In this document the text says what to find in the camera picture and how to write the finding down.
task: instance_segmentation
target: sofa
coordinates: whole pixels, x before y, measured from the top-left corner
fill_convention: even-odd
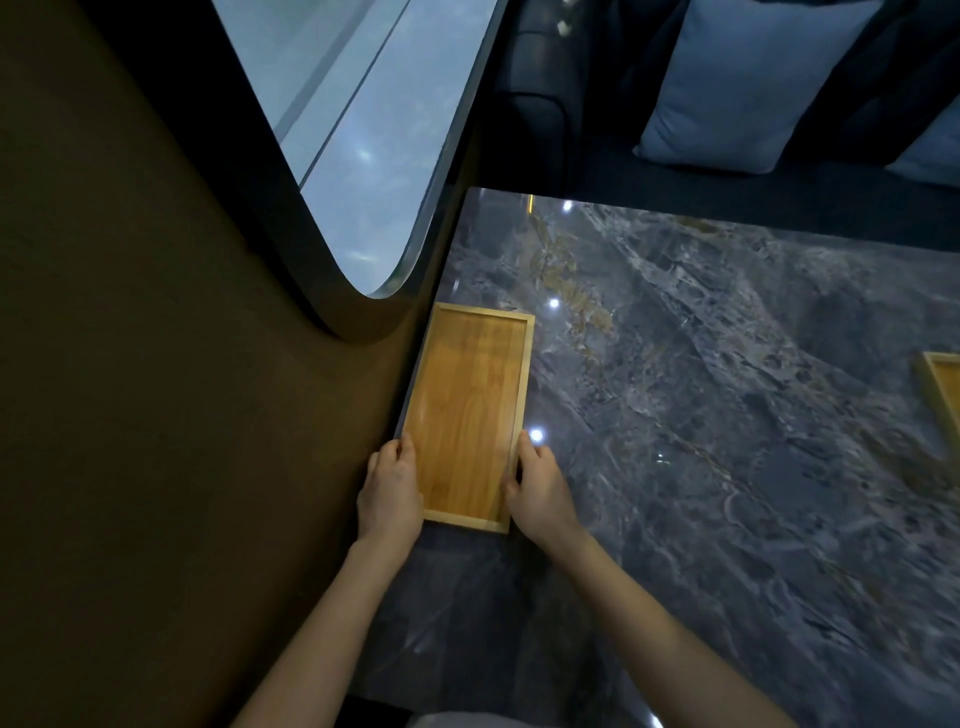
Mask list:
[[[960,252],[960,190],[884,167],[960,94],[960,3],[887,0],[764,175],[635,156],[687,0],[517,0],[484,186]]]

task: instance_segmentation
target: hand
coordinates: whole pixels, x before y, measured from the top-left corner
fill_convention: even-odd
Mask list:
[[[534,448],[526,430],[517,445],[522,482],[504,474],[507,508],[516,525],[554,561],[564,559],[586,530],[577,521],[570,489],[548,447]]]
[[[423,527],[413,438],[391,440],[367,461],[367,480],[357,497],[357,543],[370,544],[396,569],[410,555]]]

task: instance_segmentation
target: wooden tray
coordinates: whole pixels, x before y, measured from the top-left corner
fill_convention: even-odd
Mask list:
[[[960,354],[924,352],[917,369],[926,400],[953,451],[953,477],[960,486]]]
[[[403,431],[426,518],[506,533],[500,478],[516,467],[535,317],[436,303]]]

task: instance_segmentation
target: gray marble tabletop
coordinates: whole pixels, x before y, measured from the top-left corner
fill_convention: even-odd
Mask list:
[[[616,561],[802,725],[960,716],[960,495],[911,372],[960,255],[473,189],[438,301],[536,314],[525,425]],[[352,686],[656,725],[513,527],[428,523]]]

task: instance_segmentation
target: pillow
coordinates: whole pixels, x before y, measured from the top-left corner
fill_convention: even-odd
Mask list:
[[[762,174],[882,0],[841,5],[690,0],[634,153]]]
[[[916,182],[960,187],[960,96],[887,169]]]

